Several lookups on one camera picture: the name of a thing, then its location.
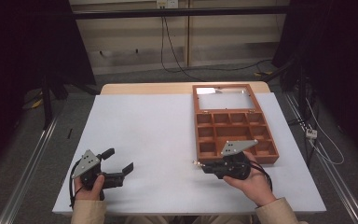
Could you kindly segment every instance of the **table surface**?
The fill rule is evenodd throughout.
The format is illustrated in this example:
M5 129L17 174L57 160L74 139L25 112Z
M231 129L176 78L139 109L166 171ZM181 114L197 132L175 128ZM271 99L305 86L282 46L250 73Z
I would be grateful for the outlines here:
M191 95L194 84L202 83L109 84L96 97L71 168L87 149L95 154L116 149L115 155L102 162L107 173L120 172L134 162L123 187L104 190L109 215L234 215L255 211L253 202L242 192L192 164L197 158ZM325 211L275 95L265 83L250 84L280 153L274 164L264 165L274 194L286 197L295 212ZM54 213L72 214L68 206L71 168Z

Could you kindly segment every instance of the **beige sleeve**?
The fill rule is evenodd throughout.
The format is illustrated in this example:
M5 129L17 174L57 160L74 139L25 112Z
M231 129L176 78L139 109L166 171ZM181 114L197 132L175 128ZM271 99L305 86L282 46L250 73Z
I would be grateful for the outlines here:
M72 224L103 224L106 203L103 201L76 200Z
M306 224L298 222L292 207L285 198L280 198L273 203L269 203L255 209L258 219L262 224Z

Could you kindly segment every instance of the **wooden box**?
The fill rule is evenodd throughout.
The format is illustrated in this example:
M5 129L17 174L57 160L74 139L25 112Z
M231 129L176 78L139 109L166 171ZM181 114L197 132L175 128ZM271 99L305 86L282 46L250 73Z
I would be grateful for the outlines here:
M259 163L274 163L279 158L250 85L195 85L193 99L198 161L221 159L226 141L237 140L258 141L246 151Z

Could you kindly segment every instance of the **hand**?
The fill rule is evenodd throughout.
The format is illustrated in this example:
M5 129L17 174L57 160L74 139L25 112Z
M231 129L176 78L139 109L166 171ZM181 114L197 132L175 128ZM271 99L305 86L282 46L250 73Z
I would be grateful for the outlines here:
M99 175L95 180L94 187L92 190L83 189L83 184L81 183L80 176L75 178L75 192L77 192L76 200L92 200L100 201L100 192L103 189L104 176Z
M250 152L243 152L250 161L256 161L255 156ZM269 188L266 177L260 171L252 168L248 178L239 180L230 176L224 176L223 179L232 187L242 190L250 200L258 206L264 206L276 200Z

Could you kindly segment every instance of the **electrical outlet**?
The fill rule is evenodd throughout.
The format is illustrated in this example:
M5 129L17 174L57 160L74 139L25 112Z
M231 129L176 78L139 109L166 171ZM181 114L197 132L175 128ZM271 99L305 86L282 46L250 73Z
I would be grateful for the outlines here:
M316 137L318 136L318 131L313 130L313 129L307 129L305 131L305 135L307 136L307 138L309 139L316 139Z
M157 0L157 8L167 8L167 0Z
M167 8L179 8L179 0L167 0Z

